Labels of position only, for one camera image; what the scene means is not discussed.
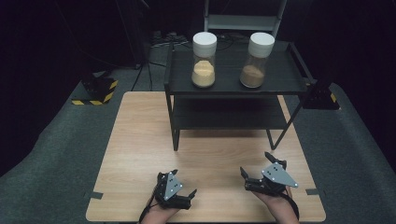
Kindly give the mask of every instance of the white shelf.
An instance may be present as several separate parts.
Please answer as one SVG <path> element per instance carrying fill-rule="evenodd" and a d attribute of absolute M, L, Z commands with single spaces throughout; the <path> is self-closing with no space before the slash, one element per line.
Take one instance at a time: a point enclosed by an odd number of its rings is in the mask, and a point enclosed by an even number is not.
<path fill-rule="evenodd" d="M 208 15 L 207 29 L 273 31 L 276 17 Z"/>

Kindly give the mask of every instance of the glass jar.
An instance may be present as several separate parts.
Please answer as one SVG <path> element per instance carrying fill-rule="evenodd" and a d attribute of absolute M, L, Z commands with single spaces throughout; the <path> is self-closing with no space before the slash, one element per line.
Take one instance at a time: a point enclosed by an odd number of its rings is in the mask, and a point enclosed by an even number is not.
<path fill-rule="evenodd" d="M 248 88 L 258 88 L 264 82 L 265 64 L 275 44 L 273 36 L 267 33 L 254 33 L 248 43 L 248 55 L 240 81 Z"/>
<path fill-rule="evenodd" d="M 192 83 L 206 88 L 215 82 L 215 55 L 218 39 L 209 32 L 201 32 L 192 38 L 193 68 Z"/>

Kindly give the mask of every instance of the lower shelf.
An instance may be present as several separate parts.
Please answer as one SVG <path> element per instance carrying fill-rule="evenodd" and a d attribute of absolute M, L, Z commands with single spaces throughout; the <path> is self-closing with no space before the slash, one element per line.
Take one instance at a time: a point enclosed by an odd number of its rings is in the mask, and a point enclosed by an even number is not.
<path fill-rule="evenodd" d="M 174 97 L 177 130 L 272 129 L 287 125 L 277 96 Z"/>

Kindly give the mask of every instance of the wooden tabletop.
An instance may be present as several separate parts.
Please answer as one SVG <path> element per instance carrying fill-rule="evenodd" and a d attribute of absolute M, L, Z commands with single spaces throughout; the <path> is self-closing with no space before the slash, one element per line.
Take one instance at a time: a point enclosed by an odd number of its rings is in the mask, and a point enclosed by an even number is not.
<path fill-rule="evenodd" d="M 285 117 L 289 113 L 282 97 Z M 272 131 L 275 137 L 278 131 Z M 181 210 L 171 222 L 274 221 L 266 206 L 245 191 L 242 166 L 253 178 L 271 163 L 264 152 L 288 161 L 288 173 L 299 188 L 291 189 L 301 221 L 326 217 L 294 127 L 274 151 L 265 131 L 181 131 L 178 151 L 173 150 L 165 93 L 127 92 L 120 104 L 105 157 L 97 176 L 86 218 L 89 221 L 137 221 L 159 172 L 178 169 L 187 196 L 198 189 L 190 210 Z"/>

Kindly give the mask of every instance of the brown powder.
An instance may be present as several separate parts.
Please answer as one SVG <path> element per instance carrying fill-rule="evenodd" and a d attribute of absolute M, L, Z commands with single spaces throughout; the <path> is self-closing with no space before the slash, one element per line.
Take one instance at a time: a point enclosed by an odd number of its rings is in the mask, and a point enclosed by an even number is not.
<path fill-rule="evenodd" d="M 245 86 L 255 88 L 259 87 L 264 81 L 264 73 L 253 65 L 246 65 L 242 69 L 242 75 L 240 79 L 242 84 Z"/>

